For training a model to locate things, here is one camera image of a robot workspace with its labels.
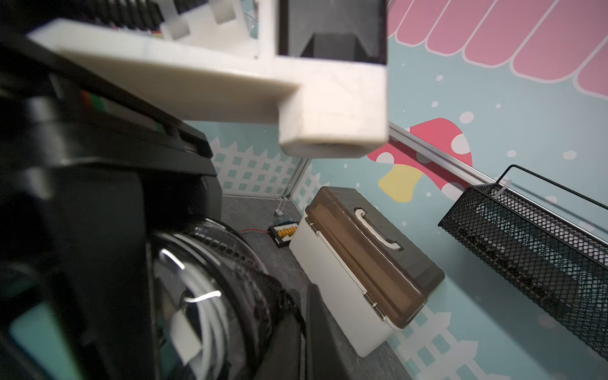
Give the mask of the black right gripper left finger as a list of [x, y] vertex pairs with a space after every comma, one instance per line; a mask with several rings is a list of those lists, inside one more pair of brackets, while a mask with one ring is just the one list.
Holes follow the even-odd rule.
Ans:
[[256, 372], [256, 379], [300, 379], [302, 314], [285, 314], [271, 336], [268, 350]]

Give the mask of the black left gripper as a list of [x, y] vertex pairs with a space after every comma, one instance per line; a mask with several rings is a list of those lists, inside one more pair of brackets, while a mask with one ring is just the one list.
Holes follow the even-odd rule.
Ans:
[[51, 376], [10, 328], [41, 304], [79, 375], [161, 376], [151, 231], [216, 217], [201, 131], [1, 31], [1, 361]]

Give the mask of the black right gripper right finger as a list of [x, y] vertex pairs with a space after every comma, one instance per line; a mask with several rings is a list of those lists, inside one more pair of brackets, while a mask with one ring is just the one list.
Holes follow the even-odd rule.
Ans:
[[340, 357], [329, 317], [319, 287], [310, 284], [306, 306], [306, 379], [352, 379]]

